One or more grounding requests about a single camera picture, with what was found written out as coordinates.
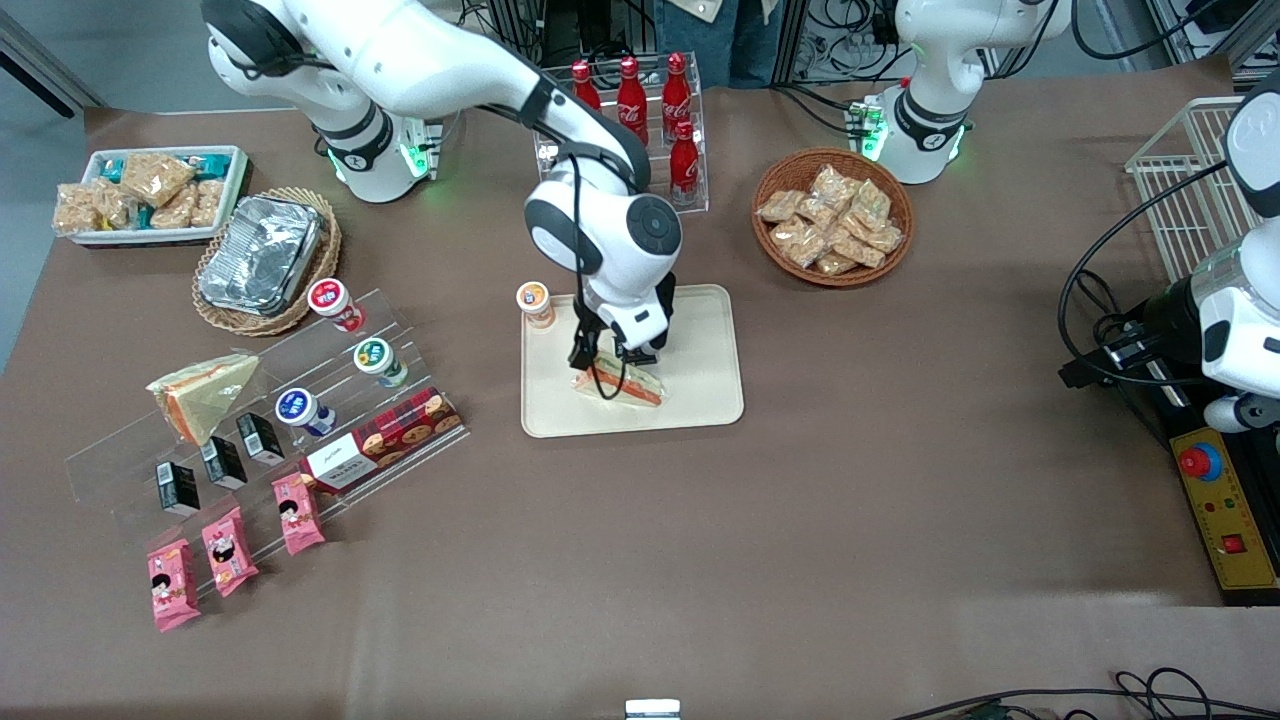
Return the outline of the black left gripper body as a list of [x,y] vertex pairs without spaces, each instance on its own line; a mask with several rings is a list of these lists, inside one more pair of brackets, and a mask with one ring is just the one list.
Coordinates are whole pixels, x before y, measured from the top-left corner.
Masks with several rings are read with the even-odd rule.
[[1201,364],[1202,329],[1190,278],[1181,278],[1147,299],[1139,320],[1153,355],[1184,365]]

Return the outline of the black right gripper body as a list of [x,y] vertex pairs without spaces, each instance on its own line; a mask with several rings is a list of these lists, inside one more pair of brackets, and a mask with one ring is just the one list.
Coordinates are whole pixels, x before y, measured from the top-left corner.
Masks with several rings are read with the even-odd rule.
[[[662,311],[663,311],[664,318],[666,318],[667,322],[671,322],[671,319],[672,319],[672,316],[675,314],[675,288],[676,288],[676,281],[677,281],[677,278],[676,278],[675,273],[673,272],[668,272],[666,274],[666,277],[655,287],[655,296],[657,296],[658,302],[662,306]],[[593,310],[588,309],[582,304],[582,300],[577,300],[576,299],[573,301],[573,311],[575,311],[575,315],[579,318],[579,320],[588,319],[588,322],[591,325],[591,329],[594,332],[599,333],[599,332],[602,332],[602,331],[605,329],[605,324],[603,323],[603,320],[598,316],[596,313],[594,313]],[[616,354],[659,354],[667,346],[668,337],[669,337],[669,332],[668,331],[663,331],[654,340],[652,340],[650,342],[646,342],[646,343],[641,345],[639,348],[627,350],[625,347],[625,345],[623,345],[623,341],[622,341],[620,333],[617,331],[614,331],[614,352]]]

